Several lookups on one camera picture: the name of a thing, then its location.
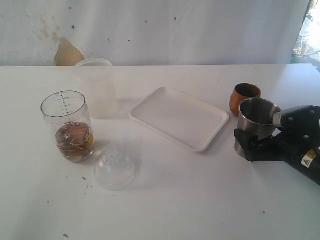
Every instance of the white tabletop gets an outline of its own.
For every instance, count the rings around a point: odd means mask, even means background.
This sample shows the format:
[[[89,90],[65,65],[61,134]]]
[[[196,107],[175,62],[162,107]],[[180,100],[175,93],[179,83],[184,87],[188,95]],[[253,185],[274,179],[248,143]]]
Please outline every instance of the white tabletop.
[[[61,156],[40,111],[50,94],[77,90],[74,68],[0,68],[1,240],[320,239],[320,187],[284,162],[238,156],[234,116],[202,154],[128,118],[160,87],[229,113],[242,82],[282,109],[319,106],[320,74],[311,65],[123,66],[114,77],[121,112],[92,120],[97,150],[75,164]],[[137,173],[127,188],[105,191],[93,165],[103,144],[118,139],[128,142]]]

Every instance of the metal cup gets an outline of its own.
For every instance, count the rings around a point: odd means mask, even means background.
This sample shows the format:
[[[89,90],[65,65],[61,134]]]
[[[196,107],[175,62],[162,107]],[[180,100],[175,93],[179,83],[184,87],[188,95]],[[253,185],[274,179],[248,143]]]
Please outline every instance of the metal cup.
[[[249,98],[239,105],[239,119],[237,128],[254,135],[258,140],[271,136],[276,127],[273,125],[274,114],[281,108],[263,98]],[[235,140],[234,149],[241,157],[245,157],[239,142]]]

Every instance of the white tray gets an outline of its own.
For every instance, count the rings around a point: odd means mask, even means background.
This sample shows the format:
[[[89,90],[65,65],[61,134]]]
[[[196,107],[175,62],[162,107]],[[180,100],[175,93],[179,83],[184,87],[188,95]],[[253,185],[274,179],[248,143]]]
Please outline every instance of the white tray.
[[[226,124],[229,115],[182,92],[162,87],[129,115],[193,152],[202,152]]]

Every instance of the measuring cup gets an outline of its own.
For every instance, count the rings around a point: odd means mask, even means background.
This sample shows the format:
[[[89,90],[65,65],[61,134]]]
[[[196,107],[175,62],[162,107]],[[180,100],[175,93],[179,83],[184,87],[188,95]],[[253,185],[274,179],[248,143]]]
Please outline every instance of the measuring cup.
[[[73,163],[94,151],[94,133],[85,97],[77,91],[60,91],[41,104],[44,120],[62,155]]]
[[[118,104],[111,62],[103,58],[90,58],[75,67],[91,117],[106,119],[116,113]]]

